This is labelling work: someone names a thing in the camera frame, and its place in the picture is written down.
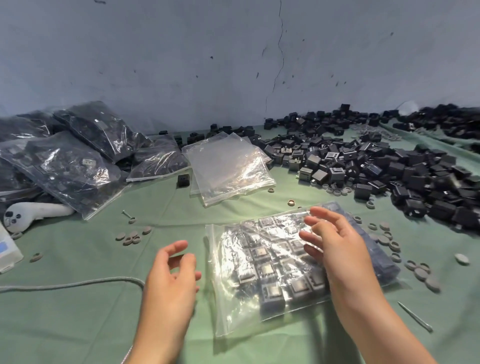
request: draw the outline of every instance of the metal pin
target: metal pin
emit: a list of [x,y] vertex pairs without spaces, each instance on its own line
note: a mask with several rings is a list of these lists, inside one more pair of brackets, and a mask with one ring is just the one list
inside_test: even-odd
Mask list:
[[402,307],[405,312],[407,314],[410,315],[411,318],[413,318],[415,321],[417,321],[425,330],[427,330],[428,332],[432,333],[433,332],[433,328],[427,324],[425,321],[423,321],[420,317],[418,317],[416,314],[414,314],[413,312],[411,312],[408,308],[405,307],[405,305],[401,302],[398,302],[397,303],[400,305],[400,307]]
[[132,218],[129,214],[127,214],[127,213],[125,212],[125,210],[123,210],[121,213],[124,214],[124,215],[125,215],[126,217],[128,217],[128,218]]

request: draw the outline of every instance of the small metal part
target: small metal part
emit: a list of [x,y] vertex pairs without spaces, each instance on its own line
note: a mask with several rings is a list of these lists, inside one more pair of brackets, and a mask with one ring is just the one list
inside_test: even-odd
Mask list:
[[22,236],[23,236],[24,233],[22,232],[14,232],[12,235],[11,235],[11,238],[13,240],[17,240],[17,239],[20,239]]
[[384,236],[386,236],[389,240],[393,240],[393,235],[389,231],[384,231]]
[[440,282],[437,280],[437,278],[435,278],[435,276],[431,274],[425,280],[425,285],[429,290],[431,290],[434,293],[440,293],[441,291]]
[[392,255],[390,255],[390,259],[392,261],[394,261],[395,263],[402,263],[402,258],[400,257],[400,254],[398,254],[398,253],[392,253]]
[[37,260],[40,260],[43,258],[43,254],[41,253],[35,253],[33,254],[33,256],[30,258],[30,263],[34,263],[36,262]]
[[432,270],[430,269],[430,266],[427,263],[420,263],[419,268],[422,268],[428,274],[432,272]]
[[413,318],[415,321],[417,321],[425,330],[427,330],[430,333],[433,332],[433,328],[429,324],[427,324],[420,317],[418,317],[416,314],[414,314],[412,311],[410,311],[408,308],[406,308],[403,303],[398,302],[398,301],[397,301],[397,303],[400,305],[400,307],[402,307],[405,310],[405,312],[407,314],[410,315],[411,318]]
[[415,278],[417,278],[420,282],[425,282],[425,280],[428,278],[428,273],[420,267],[416,268],[413,271],[413,274],[415,275]]
[[388,243],[390,243],[390,239],[388,239],[386,236],[380,235],[378,237],[378,242],[383,246],[388,246]]
[[388,247],[390,248],[390,250],[392,252],[395,252],[395,253],[400,253],[401,252],[400,244],[397,243],[395,240],[392,240],[391,242],[388,242]]
[[381,222],[379,226],[384,231],[390,231],[390,224],[388,222]]
[[413,260],[407,260],[404,264],[405,268],[408,270],[414,271],[415,269],[418,268],[417,263],[415,263]]
[[374,242],[378,243],[378,238],[380,238],[380,236],[376,235],[376,234],[368,234],[370,236],[370,239],[372,239]]
[[124,232],[121,232],[120,234],[118,234],[116,237],[115,237],[115,240],[116,241],[120,241],[120,240],[123,240],[125,239],[125,233]]
[[127,246],[127,245],[130,245],[132,242],[133,242],[133,238],[131,236],[127,236],[123,241],[123,245]]
[[130,216],[129,214],[127,214],[127,212],[126,212],[125,210],[123,210],[121,213],[124,214],[124,215],[125,215],[126,217],[128,217],[128,218],[133,218],[132,216]]
[[468,257],[463,254],[455,254],[455,260],[463,266],[468,266],[470,264]]

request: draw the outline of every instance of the gray rubber grommet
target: gray rubber grommet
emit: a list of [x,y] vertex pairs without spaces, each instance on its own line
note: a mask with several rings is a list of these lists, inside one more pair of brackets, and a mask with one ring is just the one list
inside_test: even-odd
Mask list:
[[378,243],[378,238],[379,236],[376,234],[368,234],[370,236],[370,239],[372,239],[374,242]]
[[386,236],[380,235],[378,237],[378,242],[383,246],[388,246],[388,243],[390,243],[390,239],[388,239]]
[[41,254],[41,253],[35,253],[35,254],[33,254],[33,256],[30,258],[30,263],[34,263],[34,262],[36,262],[36,261],[38,261],[38,260],[40,260],[40,259],[42,259],[42,258],[43,258],[43,254]]
[[24,233],[22,233],[22,232],[14,232],[14,233],[11,235],[11,238],[12,238],[13,240],[17,240],[17,239],[20,239],[23,235],[24,235]]
[[400,253],[401,252],[400,244],[393,241],[393,240],[388,243],[388,247],[390,248],[390,250],[392,252],[395,252],[395,253]]
[[428,273],[425,272],[422,268],[416,268],[413,271],[413,274],[415,275],[415,278],[421,282],[425,282],[425,280],[428,278]]
[[430,269],[430,266],[426,263],[420,263],[419,268],[423,269],[428,274],[430,274],[432,272],[432,270]]
[[463,266],[467,266],[470,264],[470,260],[468,259],[468,257],[463,254],[455,254],[455,260]]
[[384,236],[386,236],[388,239],[392,240],[393,239],[393,235],[391,232],[389,231],[384,231]]
[[379,226],[384,231],[390,231],[390,224],[388,222],[381,222]]
[[395,263],[402,263],[402,258],[400,255],[398,255],[398,253],[392,253],[392,255],[390,255],[390,259]]
[[425,285],[433,293],[440,293],[440,291],[441,291],[440,282],[437,280],[437,278],[435,278],[432,275],[429,275],[427,277],[427,279],[425,280]]
[[418,268],[417,263],[415,263],[413,260],[407,260],[404,264],[405,268],[408,270],[414,271],[415,269]]
[[133,242],[133,238],[131,236],[127,236],[123,241],[123,245],[127,246],[127,245],[130,245],[132,242]]

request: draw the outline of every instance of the right hand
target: right hand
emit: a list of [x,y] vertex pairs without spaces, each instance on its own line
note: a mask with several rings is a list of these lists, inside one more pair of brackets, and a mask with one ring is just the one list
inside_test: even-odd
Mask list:
[[301,231],[300,237],[324,251],[304,246],[305,252],[325,266],[335,310],[349,331],[351,315],[365,305],[375,307],[385,298],[367,246],[347,219],[322,207],[312,207],[310,214],[305,223],[312,227],[314,234]]

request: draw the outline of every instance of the green cloth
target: green cloth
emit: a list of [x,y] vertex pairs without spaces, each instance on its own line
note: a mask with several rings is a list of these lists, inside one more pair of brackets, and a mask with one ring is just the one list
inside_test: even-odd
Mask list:
[[[264,138],[285,130],[264,131]],[[352,131],[344,136],[350,140]],[[416,143],[458,156],[458,163],[479,172],[479,156],[420,135],[407,134],[393,146],[412,149]],[[175,240],[189,241],[188,251],[197,256],[204,277],[194,317],[180,362],[185,363],[361,363],[357,349],[338,321],[331,303],[256,323],[253,337],[233,335],[214,339],[215,300],[208,281],[205,224],[225,224],[287,211],[289,199],[296,206],[337,200],[354,215],[369,222],[390,223],[402,258],[425,262],[442,284],[434,294],[402,267],[400,284],[385,290],[386,296],[411,331],[439,363],[477,363],[480,357],[480,244],[473,234],[456,233],[430,218],[413,221],[395,209],[390,198],[375,200],[369,210],[353,196],[335,197],[325,190],[299,184],[295,174],[274,167],[275,193],[266,189],[236,196],[209,208],[189,188],[176,189],[176,176],[140,182],[127,189],[98,215],[82,221],[79,215],[36,222],[16,241],[25,255],[0,285],[46,285],[112,276],[145,279],[157,250]],[[121,214],[137,218],[134,225]],[[152,233],[138,245],[115,241],[120,232]],[[29,263],[34,253],[44,256]],[[455,253],[466,254],[471,265],[462,267]],[[433,326],[429,334],[398,305],[402,302]],[[0,293],[0,362],[20,364],[120,363],[129,349],[141,302],[140,289],[131,283],[104,283],[42,292]]]

